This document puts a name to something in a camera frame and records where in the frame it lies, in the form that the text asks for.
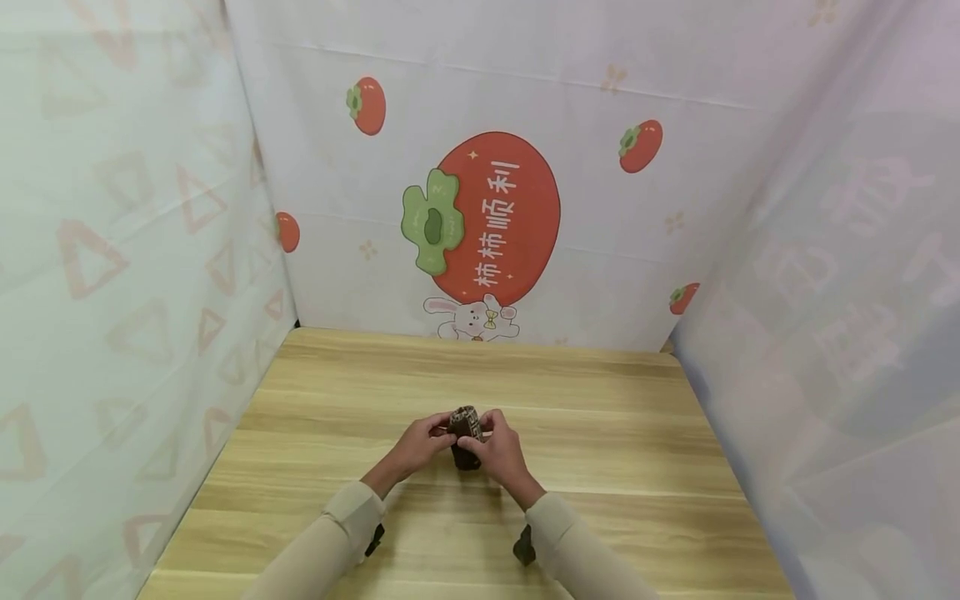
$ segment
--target right hand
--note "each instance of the right hand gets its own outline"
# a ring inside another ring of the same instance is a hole
[[[537,482],[520,448],[520,435],[507,423],[499,409],[488,411],[480,418],[480,426],[489,431],[485,443],[467,436],[457,440],[457,445],[475,454],[487,475],[503,486],[523,511],[536,504],[546,491]]]

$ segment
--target fabric backdrop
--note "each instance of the fabric backdrop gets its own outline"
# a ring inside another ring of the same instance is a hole
[[[960,597],[958,31],[852,18],[678,330],[802,600]]]
[[[301,321],[659,350],[863,4],[229,0]]]
[[[215,0],[0,3],[0,598],[130,600],[290,329]]]

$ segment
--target cartoon rabbit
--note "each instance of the cartoon rabbit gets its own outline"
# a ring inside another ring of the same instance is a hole
[[[450,313],[452,321],[440,325],[437,333],[445,340],[468,339],[474,342],[489,342],[498,337],[515,338],[520,328],[511,323],[516,318],[516,309],[512,306],[500,306],[493,294],[487,294],[483,301],[460,304],[446,298],[428,298],[423,310],[430,314]]]

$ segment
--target wooden tabletop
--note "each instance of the wooden tabletop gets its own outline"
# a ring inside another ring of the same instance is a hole
[[[665,600],[793,597],[674,357],[297,329],[140,600],[238,598],[411,420],[464,404],[501,408],[530,470]],[[333,597],[568,597],[511,554],[510,496],[450,454],[388,507]]]

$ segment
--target beige sleeve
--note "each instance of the beige sleeve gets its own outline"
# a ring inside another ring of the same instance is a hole
[[[529,511],[537,562],[576,600],[655,600],[646,582],[592,532],[561,497],[548,493]]]
[[[324,513],[256,578],[244,600],[318,600],[362,563],[385,512],[383,501],[359,481],[337,492]]]

